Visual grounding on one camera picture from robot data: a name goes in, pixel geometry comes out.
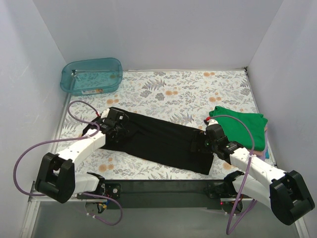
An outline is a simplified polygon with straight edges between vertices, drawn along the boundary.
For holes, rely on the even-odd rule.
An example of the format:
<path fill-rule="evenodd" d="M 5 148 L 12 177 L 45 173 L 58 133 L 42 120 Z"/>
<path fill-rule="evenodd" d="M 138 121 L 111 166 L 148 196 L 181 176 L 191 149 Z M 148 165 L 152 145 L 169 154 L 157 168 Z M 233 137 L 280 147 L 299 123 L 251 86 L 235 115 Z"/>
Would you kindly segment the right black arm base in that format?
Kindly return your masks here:
<path fill-rule="evenodd" d="M 233 182 L 245 174 L 241 171 L 235 171 L 228 174 L 223 180 L 212 180 L 207 183 L 204 193 L 209 198 L 232 198 L 238 194 L 238 188 L 235 189 Z"/>

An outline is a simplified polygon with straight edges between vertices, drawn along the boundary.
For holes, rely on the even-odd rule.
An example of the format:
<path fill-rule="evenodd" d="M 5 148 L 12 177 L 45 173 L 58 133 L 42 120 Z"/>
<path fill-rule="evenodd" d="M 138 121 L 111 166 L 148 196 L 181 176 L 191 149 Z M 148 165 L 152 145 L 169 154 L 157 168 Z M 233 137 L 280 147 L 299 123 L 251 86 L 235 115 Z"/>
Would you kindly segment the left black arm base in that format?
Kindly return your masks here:
<path fill-rule="evenodd" d="M 77 199 L 97 199 L 102 197 L 110 197 L 115 200 L 120 198 L 121 184 L 119 183 L 101 183 L 97 186 L 95 191 L 86 192 L 76 195 Z"/>

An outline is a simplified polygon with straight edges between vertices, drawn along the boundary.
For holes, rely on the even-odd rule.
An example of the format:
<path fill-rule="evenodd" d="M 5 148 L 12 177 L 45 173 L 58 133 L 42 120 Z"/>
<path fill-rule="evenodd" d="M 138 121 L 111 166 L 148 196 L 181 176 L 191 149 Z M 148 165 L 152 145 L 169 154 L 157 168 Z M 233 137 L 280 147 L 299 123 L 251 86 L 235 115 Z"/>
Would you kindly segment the black t shirt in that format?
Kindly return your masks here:
<path fill-rule="evenodd" d="M 103 149 L 209 174 L 213 154 L 205 147 L 206 137 L 202 130 L 128 111 L 124 113 L 129 117 L 126 136 L 118 142 L 107 142 Z"/>

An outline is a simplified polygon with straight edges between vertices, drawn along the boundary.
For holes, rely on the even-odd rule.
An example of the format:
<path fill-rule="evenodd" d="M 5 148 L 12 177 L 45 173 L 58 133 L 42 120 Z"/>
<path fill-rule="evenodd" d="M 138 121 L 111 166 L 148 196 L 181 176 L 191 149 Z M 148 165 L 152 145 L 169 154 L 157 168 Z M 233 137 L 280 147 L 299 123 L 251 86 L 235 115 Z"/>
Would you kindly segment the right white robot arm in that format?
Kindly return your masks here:
<path fill-rule="evenodd" d="M 191 149 L 195 152 L 216 154 L 238 168 L 227 175 L 212 191 L 223 197 L 242 193 L 271 209 L 285 225 L 291 225 L 315 208 L 313 198 L 300 173 L 275 168 L 236 141 L 229 141 L 219 124 L 195 131 Z"/>

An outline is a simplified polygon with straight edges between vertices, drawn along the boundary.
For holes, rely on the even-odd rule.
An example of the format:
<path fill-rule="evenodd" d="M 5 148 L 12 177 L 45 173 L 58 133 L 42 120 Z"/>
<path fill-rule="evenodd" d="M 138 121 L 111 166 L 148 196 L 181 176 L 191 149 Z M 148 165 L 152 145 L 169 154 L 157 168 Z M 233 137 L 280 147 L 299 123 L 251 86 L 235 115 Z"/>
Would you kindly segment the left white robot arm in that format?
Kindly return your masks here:
<path fill-rule="evenodd" d="M 84 138 L 64 150 L 43 156 L 35 190 L 60 203 L 75 194 L 88 193 L 101 198 L 106 191 L 105 178 L 96 173 L 77 174 L 77 167 L 96 150 L 117 143 L 128 132 L 129 117 L 117 109 L 106 109 L 84 130 Z"/>

